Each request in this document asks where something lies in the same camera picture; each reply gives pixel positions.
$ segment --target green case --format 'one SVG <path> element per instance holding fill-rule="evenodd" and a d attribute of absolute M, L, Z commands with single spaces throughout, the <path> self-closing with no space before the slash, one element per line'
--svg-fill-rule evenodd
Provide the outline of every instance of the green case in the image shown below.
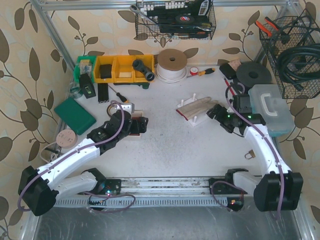
<path fill-rule="evenodd" d="M 71 97 L 54 111 L 78 135 L 83 134 L 96 122 L 96 119 Z"/>

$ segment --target plastic storage case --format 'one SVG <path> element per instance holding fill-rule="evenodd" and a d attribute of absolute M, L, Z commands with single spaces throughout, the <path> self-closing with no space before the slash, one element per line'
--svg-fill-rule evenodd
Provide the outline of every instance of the plastic storage case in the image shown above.
<path fill-rule="evenodd" d="M 294 129 L 294 120 L 276 84 L 254 85 L 249 95 L 253 113 L 262 115 L 271 137 L 288 134 Z"/>
<path fill-rule="evenodd" d="M 95 82 L 94 69 L 95 69 L 96 59 L 97 59 L 97 56 L 78 56 L 76 60 L 77 64 L 75 65 L 74 71 L 73 71 L 73 77 L 76 83 L 79 83 L 80 68 L 78 64 L 80 63 L 81 60 L 90 60 L 90 63 L 92 64 L 92 71 L 91 71 L 90 77 L 91 77 L 91 81 L 93 83 Z"/>
<path fill-rule="evenodd" d="M 98 56 L 95 61 L 93 78 L 98 84 L 134 84 L 134 83 L 150 83 L 145 76 L 135 71 L 132 67 L 134 60 L 140 59 L 144 65 L 155 73 L 155 58 L 153 55 L 114 55 L 114 56 Z M 111 78 L 100 77 L 100 66 L 104 64 L 112 64 Z M 120 77 L 121 73 L 131 73 L 130 76 Z"/>

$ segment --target white cable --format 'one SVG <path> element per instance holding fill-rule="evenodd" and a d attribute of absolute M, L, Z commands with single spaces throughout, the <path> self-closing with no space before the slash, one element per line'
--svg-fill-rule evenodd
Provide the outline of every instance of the white cable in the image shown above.
<path fill-rule="evenodd" d="M 170 71 L 170 70 L 164 69 L 159 64 L 156 67 L 155 73 L 158 79 L 160 79 L 162 82 L 165 82 L 167 84 L 177 84 L 182 80 L 185 80 L 188 75 L 187 67 L 184 67 L 179 71 Z"/>

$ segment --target orange screwdriver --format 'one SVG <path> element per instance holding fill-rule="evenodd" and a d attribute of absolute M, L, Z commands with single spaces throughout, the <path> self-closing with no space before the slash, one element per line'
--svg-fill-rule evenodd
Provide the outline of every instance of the orange screwdriver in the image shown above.
<path fill-rule="evenodd" d="M 197 75 L 191 75 L 191 76 L 187 76 L 186 78 L 191 78 L 191 77 L 194 77 L 194 76 L 202 76 L 202 75 L 207 75 L 207 74 L 212 74 L 216 71 L 216 69 L 214 67 L 212 68 L 208 68 L 204 71 L 199 71 Z"/>

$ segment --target red tape roll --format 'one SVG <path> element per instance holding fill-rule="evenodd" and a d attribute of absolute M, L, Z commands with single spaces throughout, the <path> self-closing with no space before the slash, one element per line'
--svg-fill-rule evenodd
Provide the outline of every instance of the red tape roll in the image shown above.
<path fill-rule="evenodd" d="M 197 75 L 198 72 L 199 72 L 199 69 L 197 67 L 193 66 L 192 68 L 190 68 L 190 74 L 192 76 Z"/>

